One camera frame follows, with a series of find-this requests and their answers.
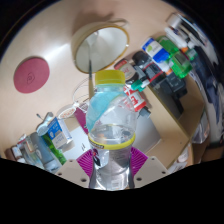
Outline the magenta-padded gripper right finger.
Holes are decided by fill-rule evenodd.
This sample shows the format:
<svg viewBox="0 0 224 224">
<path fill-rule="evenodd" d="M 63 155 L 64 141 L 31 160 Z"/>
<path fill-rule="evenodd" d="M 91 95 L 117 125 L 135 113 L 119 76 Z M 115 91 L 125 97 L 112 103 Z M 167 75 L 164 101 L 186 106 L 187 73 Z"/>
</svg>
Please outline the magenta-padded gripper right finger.
<svg viewBox="0 0 224 224">
<path fill-rule="evenodd" d="M 169 174 L 165 166 L 155 157 L 147 157 L 137 148 L 131 149 L 129 188 L 141 188 Z"/>
</svg>

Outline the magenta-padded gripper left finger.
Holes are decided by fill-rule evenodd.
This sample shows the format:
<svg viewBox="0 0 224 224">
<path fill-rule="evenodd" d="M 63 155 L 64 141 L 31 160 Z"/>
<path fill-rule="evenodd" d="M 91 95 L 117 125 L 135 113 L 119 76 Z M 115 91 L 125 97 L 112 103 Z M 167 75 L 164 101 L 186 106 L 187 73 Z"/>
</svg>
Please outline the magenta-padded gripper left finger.
<svg viewBox="0 0 224 224">
<path fill-rule="evenodd" d="M 67 160 L 56 172 L 56 176 L 59 176 L 83 188 L 89 188 L 93 171 L 93 155 L 92 151 L 88 150 L 77 159 Z"/>
</svg>

